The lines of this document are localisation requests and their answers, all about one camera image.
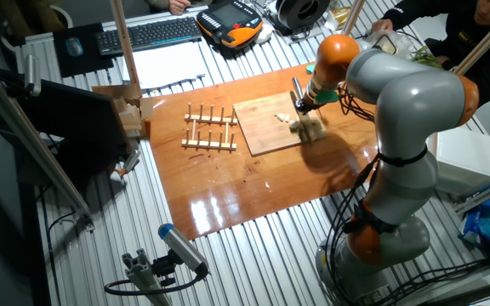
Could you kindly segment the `hand of grey-sleeved person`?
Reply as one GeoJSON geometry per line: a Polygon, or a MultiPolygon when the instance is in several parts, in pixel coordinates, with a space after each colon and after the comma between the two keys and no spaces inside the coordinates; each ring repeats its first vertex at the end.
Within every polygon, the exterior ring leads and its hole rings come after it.
{"type": "Polygon", "coordinates": [[[174,15],[182,15],[190,5],[189,0],[168,0],[168,11],[174,15]]]}

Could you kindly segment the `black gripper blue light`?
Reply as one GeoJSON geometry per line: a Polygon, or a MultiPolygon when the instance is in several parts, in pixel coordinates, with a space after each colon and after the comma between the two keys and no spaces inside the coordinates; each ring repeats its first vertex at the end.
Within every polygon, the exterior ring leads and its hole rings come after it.
{"type": "Polygon", "coordinates": [[[298,112],[300,119],[305,118],[305,116],[308,119],[311,119],[311,111],[320,107],[319,104],[316,104],[308,99],[297,99],[293,102],[293,105],[295,110],[298,112]]]}

